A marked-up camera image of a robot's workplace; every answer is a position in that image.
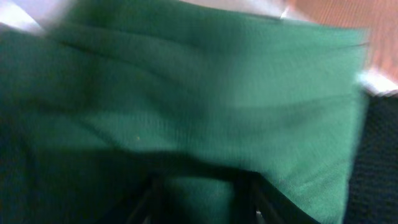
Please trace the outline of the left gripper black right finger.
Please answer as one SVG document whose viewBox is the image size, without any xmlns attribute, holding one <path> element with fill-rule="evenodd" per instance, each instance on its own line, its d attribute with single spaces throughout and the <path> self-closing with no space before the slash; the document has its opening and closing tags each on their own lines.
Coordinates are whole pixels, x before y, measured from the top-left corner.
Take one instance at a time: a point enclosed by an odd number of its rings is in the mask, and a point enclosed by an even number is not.
<svg viewBox="0 0 398 224">
<path fill-rule="evenodd" d="M 233 187 L 232 223 L 319 224 L 258 173 L 240 172 Z"/>
</svg>

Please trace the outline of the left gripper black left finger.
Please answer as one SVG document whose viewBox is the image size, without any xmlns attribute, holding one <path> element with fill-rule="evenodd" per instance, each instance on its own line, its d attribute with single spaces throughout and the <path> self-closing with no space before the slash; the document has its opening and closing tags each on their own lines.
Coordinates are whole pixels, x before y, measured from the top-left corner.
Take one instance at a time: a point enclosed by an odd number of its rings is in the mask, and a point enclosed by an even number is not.
<svg viewBox="0 0 398 224">
<path fill-rule="evenodd" d="M 102 224 L 165 223 L 164 177 L 150 175 L 136 192 L 131 193 L 102 217 Z"/>
</svg>

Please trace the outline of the green cloth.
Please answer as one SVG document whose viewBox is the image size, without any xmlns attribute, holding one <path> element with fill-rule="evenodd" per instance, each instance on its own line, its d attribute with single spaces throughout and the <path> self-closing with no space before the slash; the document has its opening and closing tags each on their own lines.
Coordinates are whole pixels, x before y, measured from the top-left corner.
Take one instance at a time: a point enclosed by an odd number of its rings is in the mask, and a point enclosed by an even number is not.
<svg viewBox="0 0 398 224">
<path fill-rule="evenodd" d="M 366 33 L 180 1 L 1 27 L 1 222 L 341 223 Z"/>
</svg>

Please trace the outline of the clear plastic storage bin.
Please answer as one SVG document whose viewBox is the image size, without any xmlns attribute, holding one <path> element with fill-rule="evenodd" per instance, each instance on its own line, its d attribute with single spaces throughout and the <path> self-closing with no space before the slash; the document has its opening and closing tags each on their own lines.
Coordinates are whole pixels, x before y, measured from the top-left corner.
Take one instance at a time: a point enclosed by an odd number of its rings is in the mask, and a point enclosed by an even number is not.
<svg viewBox="0 0 398 224">
<path fill-rule="evenodd" d="M 208 1 L 190 4 L 338 27 L 369 29 L 369 65 L 360 83 L 375 95 L 397 93 L 397 1 Z M 1 23 L 40 33 L 41 19 L 59 19 L 77 1 L 1 0 Z"/>
</svg>

